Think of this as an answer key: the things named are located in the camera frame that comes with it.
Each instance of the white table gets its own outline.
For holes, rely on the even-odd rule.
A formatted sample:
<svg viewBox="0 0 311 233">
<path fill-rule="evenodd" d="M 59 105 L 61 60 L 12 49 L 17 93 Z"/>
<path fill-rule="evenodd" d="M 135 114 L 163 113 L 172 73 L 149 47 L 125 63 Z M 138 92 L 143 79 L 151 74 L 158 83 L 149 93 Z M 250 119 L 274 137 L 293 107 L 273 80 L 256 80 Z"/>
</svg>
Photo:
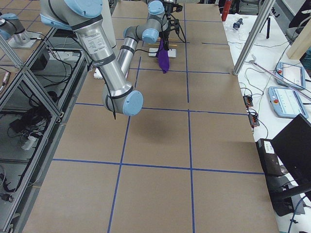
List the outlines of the white table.
<svg viewBox="0 0 311 233">
<path fill-rule="evenodd" d="M 236 63 L 243 44 L 245 43 L 247 39 L 248 33 L 251 31 L 252 26 L 254 25 L 254 22 L 256 20 L 257 16 L 245 16 L 245 15 L 228 15 L 226 22 L 224 22 L 224 28 L 226 32 L 226 36 L 228 39 L 229 45 L 230 45 L 230 51 L 232 55 L 233 62 Z M 236 22 L 239 18 L 243 18 L 243 25 L 241 25 L 240 29 L 238 31 L 235 31 L 232 26 L 233 23 Z M 262 32 L 258 35 L 255 45 L 264 45 L 264 46 L 275 46 L 275 45 L 281 45 L 284 42 L 286 42 L 286 38 L 282 32 L 282 30 L 279 28 L 277 22 L 273 17 L 271 17 L 271 27 L 270 27 L 270 38 L 266 39 L 266 31 L 267 31 L 267 25 L 264 26 Z M 251 49 L 251 52 L 249 56 L 247 57 L 247 61 L 253 60 L 255 56 L 256 62 L 261 65 L 262 67 L 266 68 L 267 70 L 273 70 L 288 46 L 288 43 L 284 43 L 281 46 L 273 47 L 273 48 L 266 48 L 266 47 L 260 47 L 260 46 L 253 46 Z M 298 60 L 290 60 L 288 59 L 286 53 L 284 53 L 281 61 L 288 62 L 290 64 L 297 64 L 299 63 Z M 259 68 L 255 67 L 254 65 L 245 63 L 242 67 L 242 70 L 240 71 L 238 78 L 241 87 L 249 88 L 253 94 L 255 93 L 261 93 L 256 88 L 252 87 L 248 80 L 245 77 L 245 71 L 248 68 L 253 68 L 258 71 L 262 71 Z M 274 138 L 290 121 L 291 119 L 287 118 L 279 118 L 274 113 L 271 104 L 269 102 L 268 94 L 267 94 L 267 88 L 270 86 L 278 86 L 276 83 L 276 80 L 271 77 L 269 83 L 268 80 L 270 76 L 266 73 L 259 73 L 253 70 L 247 71 L 247 77 L 252 85 L 255 87 L 264 90 L 264 95 L 262 97 L 261 103 L 260 102 L 260 95 L 255 95 L 253 97 L 253 104 L 257 112 L 259 111 L 259 119 L 266 125 L 266 127 L 269 130 L 268 138 L 272 139 Z M 311 83 L 306 83 L 307 88 L 311 89 Z M 303 102 L 308 102 L 305 98 L 301 97 Z M 305 105 L 308 114 L 311 116 L 311 106 Z M 254 129 L 254 140 L 258 141 L 260 138 L 265 138 L 267 134 L 267 131 L 264 126 L 259 126 Z M 288 174 L 286 175 L 287 178 L 291 181 L 293 178 Z M 310 201 L 308 199 L 304 199 L 307 205 L 310 205 Z M 305 231 L 305 232 L 311 232 L 311 209 L 305 208 L 305 215 L 296 215 L 295 220 L 297 220 L 299 223 L 293 224 L 291 232 L 297 233 L 299 231 Z M 288 226 L 290 224 L 290 219 L 292 217 L 292 214 L 288 214 L 283 217 L 279 217 L 276 215 L 277 223 L 279 230 L 282 232 L 288 231 Z"/>
</svg>

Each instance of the robotic arm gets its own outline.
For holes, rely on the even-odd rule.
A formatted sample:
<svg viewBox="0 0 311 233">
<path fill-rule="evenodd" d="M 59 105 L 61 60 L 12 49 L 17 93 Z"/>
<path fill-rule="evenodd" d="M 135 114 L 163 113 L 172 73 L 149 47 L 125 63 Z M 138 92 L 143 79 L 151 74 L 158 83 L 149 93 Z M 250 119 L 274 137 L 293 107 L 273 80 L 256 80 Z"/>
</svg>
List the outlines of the robotic arm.
<svg viewBox="0 0 311 233">
<path fill-rule="evenodd" d="M 126 81 L 102 28 L 102 0 L 41 0 L 40 4 L 42 22 L 73 30 L 105 78 L 102 96 L 105 107 L 114 113 L 136 115 L 142 108 L 143 97 Z"/>
<path fill-rule="evenodd" d="M 102 0 L 40 0 L 44 24 L 76 33 L 82 47 L 105 79 L 102 100 L 104 106 L 114 114 L 134 116 L 142 108 L 142 94 L 133 90 L 132 84 L 125 78 L 138 42 L 155 43 L 160 36 L 164 42 L 167 41 L 164 49 L 168 50 L 170 31 L 179 30 L 176 19 L 173 23 L 170 19 L 175 7 L 177 12 L 182 10 L 176 0 L 146 0 L 146 3 L 149 12 L 147 22 L 124 31 L 124 45 L 116 58 L 102 27 Z"/>
<path fill-rule="evenodd" d="M 23 45 L 30 41 L 28 32 L 25 30 L 15 14 L 8 13 L 0 16 L 0 35 L 8 40 L 13 36 L 16 43 Z"/>
</svg>

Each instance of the purple cloth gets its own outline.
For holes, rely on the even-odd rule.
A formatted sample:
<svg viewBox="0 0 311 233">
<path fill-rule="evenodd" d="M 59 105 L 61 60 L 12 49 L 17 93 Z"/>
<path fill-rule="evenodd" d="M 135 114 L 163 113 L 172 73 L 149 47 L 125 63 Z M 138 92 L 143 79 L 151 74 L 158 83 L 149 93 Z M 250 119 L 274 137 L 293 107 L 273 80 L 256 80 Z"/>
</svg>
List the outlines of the purple cloth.
<svg viewBox="0 0 311 233">
<path fill-rule="evenodd" d="M 156 57 L 159 62 L 160 68 L 163 70 L 163 74 L 165 74 L 170 68 L 170 60 L 169 54 L 164 49 L 163 40 L 161 39 L 158 52 L 156 53 Z"/>
</svg>

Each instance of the monitor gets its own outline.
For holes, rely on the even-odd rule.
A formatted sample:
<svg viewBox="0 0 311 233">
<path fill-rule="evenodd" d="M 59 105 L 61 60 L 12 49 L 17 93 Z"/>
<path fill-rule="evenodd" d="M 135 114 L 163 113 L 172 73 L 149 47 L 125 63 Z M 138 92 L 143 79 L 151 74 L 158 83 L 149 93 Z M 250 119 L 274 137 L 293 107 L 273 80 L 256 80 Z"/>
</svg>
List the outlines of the monitor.
<svg viewBox="0 0 311 233">
<path fill-rule="evenodd" d="M 271 145 L 298 183 L 297 187 L 271 193 L 272 202 L 301 193 L 311 200 L 311 124 L 302 114 L 297 115 L 272 139 Z"/>
</svg>

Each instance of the floor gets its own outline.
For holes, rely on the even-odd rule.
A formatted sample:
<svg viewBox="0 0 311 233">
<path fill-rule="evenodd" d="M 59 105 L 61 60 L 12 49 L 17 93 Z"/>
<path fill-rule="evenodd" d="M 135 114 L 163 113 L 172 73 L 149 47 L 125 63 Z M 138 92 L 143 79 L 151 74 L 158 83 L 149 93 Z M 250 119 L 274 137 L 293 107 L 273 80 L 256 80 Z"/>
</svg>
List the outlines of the floor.
<svg viewBox="0 0 311 233">
<path fill-rule="evenodd" d="M 118 3 L 119 46 L 146 12 Z M 175 16 L 187 43 L 171 36 L 170 71 L 142 52 L 131 64 L 137 116 L 114 120 L 87 76 L 24 233 L 278 232 L 218 8 Z"/>
</svg>

